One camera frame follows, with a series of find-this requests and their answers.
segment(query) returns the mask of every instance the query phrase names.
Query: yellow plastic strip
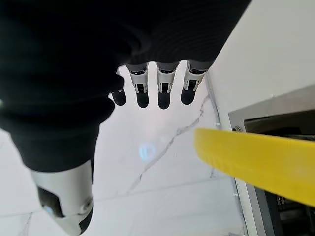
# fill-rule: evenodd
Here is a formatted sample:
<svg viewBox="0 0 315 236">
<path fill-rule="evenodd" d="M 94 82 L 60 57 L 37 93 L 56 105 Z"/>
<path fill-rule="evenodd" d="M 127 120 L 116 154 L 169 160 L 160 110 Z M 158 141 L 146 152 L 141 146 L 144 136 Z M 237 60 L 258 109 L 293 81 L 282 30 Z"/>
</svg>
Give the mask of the yellow plastic strip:
<svg viewBox="0 0 315 236">
<path fill-rule="evenodd" d="M 315 207 L 315 142 L 196 129 L 194 145 L 199 157 L 214 168 Z"/>
</svg>

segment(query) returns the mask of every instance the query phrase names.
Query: black fingertip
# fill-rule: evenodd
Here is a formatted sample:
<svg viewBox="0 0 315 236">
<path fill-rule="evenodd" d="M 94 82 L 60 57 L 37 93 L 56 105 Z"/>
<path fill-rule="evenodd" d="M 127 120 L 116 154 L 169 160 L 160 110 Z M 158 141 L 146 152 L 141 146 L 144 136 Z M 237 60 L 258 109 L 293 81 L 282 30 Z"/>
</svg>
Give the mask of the black fingertip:
<svg viewBox="0 0 315 236">
<path fill-rule="evenodd" d="M 195 93 L 194 91 L 192 90 L 185 90 L 183 88 L 183 91 L 182 91 L 182 95 L 181 95 L 181 101 L 183 104 L 185 105 L 189 105 L 193 102 L 194 98 L 195 98 Z"/>
<path fill-rule="evenodd" d="M 148 93 L 137 93 L 137 102 L 139 107 L 146 108 L 149 105 L 149 95 Z"/>
<path fill-rule="evenodd" d="M 126 95 L 124 89 L 122 89 L 120 92 L 119 91 L 112 92 L 112 95 L 116 105 L 122 106 L 126 103 Z"/>
<path fill-rule="evenodd" d="M 169 107 L 170 104 L 170 100 L 171 100 L 171 93 L 167 93 L 167 92 L 159 92 L 158 93 L 158 106 L 161 109 L 167 109 Z"/>
</svg>

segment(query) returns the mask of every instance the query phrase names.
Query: black fabric cover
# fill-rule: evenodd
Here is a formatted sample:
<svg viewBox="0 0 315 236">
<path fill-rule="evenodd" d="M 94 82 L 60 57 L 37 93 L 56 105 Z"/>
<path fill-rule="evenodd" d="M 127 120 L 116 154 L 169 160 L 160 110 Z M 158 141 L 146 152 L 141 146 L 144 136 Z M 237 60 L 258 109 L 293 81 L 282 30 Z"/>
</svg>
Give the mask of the black fabric cover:
<svg viewBox="0 0 315 236">
<path fill-rule="evenodd" d="M 1 1 L 0 127 L 33 170 L 83 164 L 123 87 L 118 66 L 214 61 L 249 2 Z"/>
</svg>

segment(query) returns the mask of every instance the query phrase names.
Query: robotic hand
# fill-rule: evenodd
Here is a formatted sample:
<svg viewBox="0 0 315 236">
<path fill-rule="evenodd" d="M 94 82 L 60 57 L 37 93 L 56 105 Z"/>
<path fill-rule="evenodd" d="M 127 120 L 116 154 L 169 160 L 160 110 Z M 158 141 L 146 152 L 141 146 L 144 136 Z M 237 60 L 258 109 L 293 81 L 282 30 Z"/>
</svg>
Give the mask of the robotic hand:
<svg viewBox="0 0 315 236">
<path fill-rule="evenodd" d="M 187 59 L 181 101 L 190 104 L 249 3 L 0 3 L 0 127 L 30 170 L 43 209 L 67 234 L 82 234 L 92 218 L 99 125 L 114 110 L 108 94 L 126 102 L 117 68 L 127 66 L 145 108 L 148 62 L 156 61 L 158 105 L 167 109 L 178 62 Z"/>
<path fill-rule="evenodd" d="M 158 106 L 161 109 L 167 109 L 170 104 L 171 90 L 174 83 L 174 77 L 179 62 L 157 64 L 157 86 L 158 86 Z M 193 102 L 196 90 L 201 83 L 205 73 L 209 70 L 213 62 L 199 62 L 195 60 L 188 60 L 187 68 L 184 76 L 184 85 L 181 95 L 181 101 L 185 105 Z M 143 64 L 127 64 L 126 65 L 133 86 L 137 95 L 137 102 L 139 107 L 146 108 L 149 105 L 148 95 L 148 63 Z"/>
</svg>

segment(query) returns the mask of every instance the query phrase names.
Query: white wall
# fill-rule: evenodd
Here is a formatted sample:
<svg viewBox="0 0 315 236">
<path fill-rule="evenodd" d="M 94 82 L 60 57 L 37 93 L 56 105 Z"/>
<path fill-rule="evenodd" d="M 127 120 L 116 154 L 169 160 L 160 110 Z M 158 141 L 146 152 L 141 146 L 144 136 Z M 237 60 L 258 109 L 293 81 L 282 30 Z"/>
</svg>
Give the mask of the white wall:
<svg viewBox="0 0 315 236">
<path fill-rule="evenodd" d="M 210 70 L 223 129 L 228 113 L 315 84 L 315 0 L 253 0 Z M 250 235 L 257 235 L 238 182 Z"/>
</svg>

